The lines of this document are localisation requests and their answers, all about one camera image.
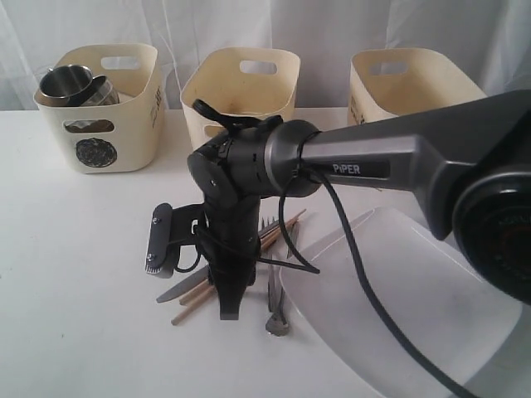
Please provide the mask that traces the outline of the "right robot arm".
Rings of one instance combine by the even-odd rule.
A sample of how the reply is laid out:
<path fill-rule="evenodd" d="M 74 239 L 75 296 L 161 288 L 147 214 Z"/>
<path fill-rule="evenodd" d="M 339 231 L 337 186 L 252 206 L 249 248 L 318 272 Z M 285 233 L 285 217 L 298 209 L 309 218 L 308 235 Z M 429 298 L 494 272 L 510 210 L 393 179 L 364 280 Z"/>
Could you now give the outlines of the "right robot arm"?
<path fill-rule="evenodd" d="M 223 130 L 188 157 L 204 197 L 201 241 L 222 319 L 238 318 L 259 245 L 261 200 L 345 185 L 410 192 L 432 235 L 453 235 L 487 282 L 530 301 L 530 93 L 327 132 L 304 120 L 193 108 Z"/>

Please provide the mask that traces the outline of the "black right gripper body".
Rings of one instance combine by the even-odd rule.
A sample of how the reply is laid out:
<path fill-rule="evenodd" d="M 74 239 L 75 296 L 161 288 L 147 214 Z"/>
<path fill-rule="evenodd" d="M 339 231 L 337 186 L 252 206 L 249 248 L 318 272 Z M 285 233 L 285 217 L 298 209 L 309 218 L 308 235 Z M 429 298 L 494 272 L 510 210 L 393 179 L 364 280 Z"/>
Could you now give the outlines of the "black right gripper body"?
<path fill-rule="evenodd" d="M 218 200 L 204 197 L 209 237 L 205 249 L 212 281 L 215 269 L 245 269 L 250 276 L 258 256 L 260 201 L 257 196 L 247 196 L 232 206 L 224 207 Z"/>

